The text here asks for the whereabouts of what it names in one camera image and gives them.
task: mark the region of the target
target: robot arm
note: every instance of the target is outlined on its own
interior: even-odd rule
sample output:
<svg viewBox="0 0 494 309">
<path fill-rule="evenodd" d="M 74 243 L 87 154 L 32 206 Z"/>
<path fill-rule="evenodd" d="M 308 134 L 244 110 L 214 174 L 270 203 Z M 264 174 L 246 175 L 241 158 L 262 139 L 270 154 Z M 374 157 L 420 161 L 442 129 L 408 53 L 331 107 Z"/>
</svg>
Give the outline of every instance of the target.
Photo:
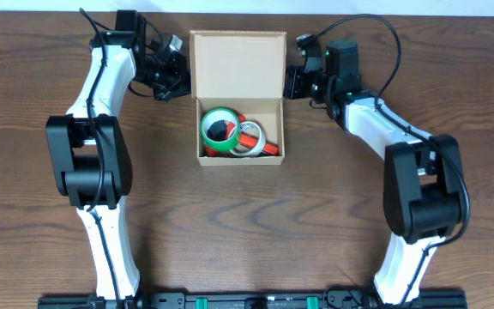
<svg viewBox="0 0 494 309">
<path fill-rule="evenodd" d="M 125 220 L 132 165 L 117 121 L 125 92 L 133 80 L 152 88 L 156 100 L 190 92 L 186 60 L 179 52 L 180 39 L 172 36 L 167 46 L 155 42 L 146 45 L 146 25 L 135 11 L 118 11 L 116 30 L 103 32 L 91 41 L 91 68 L 75 104 L 65 116 L 51 116 L 46 126 L 57 187 L 77 208 L 87 229 L 97 272 L 96 294 L 103 301 L 133 300 L 140 284 Z M 154 53 L 147 54 L 146 47 Z M 92 132 L 87 98 L 103 65 L 103 48 L 105 68 L 92 101 L 97 132 Z M 96 199 L 101 159 L 96 154 L 74 154 L 73 148 L 96 145 L 95 134 L 102 136 L 99 146 L 105 163 L 104 179 L 99 203 L 89 211 L 85 206 Z"/>
<path fill-rule="evenodd" d="M 384 160 L 383 206 L 392 235 L 373 284 L 383 304 L 412 301 L 419 296 L 419 284 L 436 251 L 434 245 L 451 235 L 466 208 L 453 167 L 420 138 L 435 143 L 461 170 L 458 144 L 451 136 L 432 136 L 412 127 L 382 99 L 363 90 L 354 40 L 328 43 L 325 70 L 316 39 L 301 36 L 298 46 L 306 62 L 304 67 L 287 68 L 284 96 L 310 97 L 325 104 L 331 119 Z M 437 181 L 421 185 L 419 176 L 426 174 L 436 175 Z"/>
</svg>

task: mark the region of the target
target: box lid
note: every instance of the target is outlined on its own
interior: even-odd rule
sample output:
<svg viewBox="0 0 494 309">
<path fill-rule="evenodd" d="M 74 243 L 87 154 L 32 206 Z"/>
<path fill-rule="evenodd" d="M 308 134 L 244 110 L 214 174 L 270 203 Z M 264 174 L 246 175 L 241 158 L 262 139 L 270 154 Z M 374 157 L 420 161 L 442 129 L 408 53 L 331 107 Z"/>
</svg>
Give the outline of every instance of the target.
<svg viewBox="0 0 494 309">
<path fill-rule="evenodd" d="M 192 96 L 280 98 L 286 33 L 190 31 Z"/>
</svg>

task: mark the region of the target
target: green tape roll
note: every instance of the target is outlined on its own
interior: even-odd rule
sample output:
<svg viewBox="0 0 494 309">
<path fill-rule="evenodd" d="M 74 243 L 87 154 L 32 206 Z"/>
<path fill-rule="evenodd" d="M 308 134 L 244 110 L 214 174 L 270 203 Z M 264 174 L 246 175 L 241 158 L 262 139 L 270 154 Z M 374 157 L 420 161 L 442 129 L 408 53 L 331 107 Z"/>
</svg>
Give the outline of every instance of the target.
<svg viewBox="0 0 494 309">
<path fill-rule="evenodd" d="M 239 144 L 239 138 L 241 138 L 241 130 L 235 130 L 235 132 L 228 137 L 225 141 L 214 141 L 210 138 L 207 137 L 207 132 L 209 131 L 209 128 L 211 125 L 213 125 L 217 121 L 229 121 L 233 124 L 236 125 L 236 128 L 239 128 L 239 119 L 238 115 L 236 115 L 235 112 L 232 112 L 231 110 L 227 108 L 215 108 L 211 110 L 210 112 L 206 113 L 205 116 L 203 116 L 202 119 L 202 136 L 203 140 L 207 143 L 207 145 L 220 152 L 226 152 L 230 151 Z"/>
</svg>

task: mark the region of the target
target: open cardboard box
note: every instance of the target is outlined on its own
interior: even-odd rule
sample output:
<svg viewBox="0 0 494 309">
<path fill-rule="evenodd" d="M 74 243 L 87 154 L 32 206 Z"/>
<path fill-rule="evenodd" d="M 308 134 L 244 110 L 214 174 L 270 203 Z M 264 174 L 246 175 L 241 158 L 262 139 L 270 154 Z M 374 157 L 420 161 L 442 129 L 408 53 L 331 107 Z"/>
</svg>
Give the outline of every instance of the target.
<svg viewBox="0 0 494 309">
<path fill-rule="evenodd" d="M 190 31 L 192 97 L 196 99 L 196 155 L 203 166 L 279 165 L 285 158 L 283 85 L 286 33 Z M 256 121 L 277 156 L 256 158 L 207 157 L 200 132 L 203 115 L 217 107 Z"/>
</svg>

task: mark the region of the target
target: wooden table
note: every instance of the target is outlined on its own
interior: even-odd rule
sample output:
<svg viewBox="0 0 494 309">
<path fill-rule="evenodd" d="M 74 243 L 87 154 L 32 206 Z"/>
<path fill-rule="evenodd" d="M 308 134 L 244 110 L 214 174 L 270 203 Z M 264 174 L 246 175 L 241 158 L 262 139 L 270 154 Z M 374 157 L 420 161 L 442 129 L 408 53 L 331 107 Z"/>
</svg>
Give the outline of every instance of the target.
<svg viewBox="0 0 494 309">
<path fill-rule="evenodd" d="M 93 14 L 111 26 L 115 14 Z M 146 14 L 161 32 L 287 31 L 294 40 L 339 16 Z M 411 124 L 461 145 L 473 203 L 466 237 L 440 249 L 424 287 L 462 287 L 470 308 L 494 309 L 494 18 L 398 17 L 403 64 L 384 95 Z M 35 308 L 42 294 L 96 286 L 87 235 L 56 189 L 45 121 L 75 101 L 93 29 L 78 13 L 0 13 L 0 307 Z M 395 59 L 386 28 L 356 21 L 323 39 L 355 37 L 368 88 Z M 127 94 L 120 123 L 135 178 L 127 209 L 143 284 L 198 291 L 366 285 L 389 241 L 383 163 L 307 100 L 285 104 L 279 167 L 200 167 L 195 106 Z"/>
</svg>

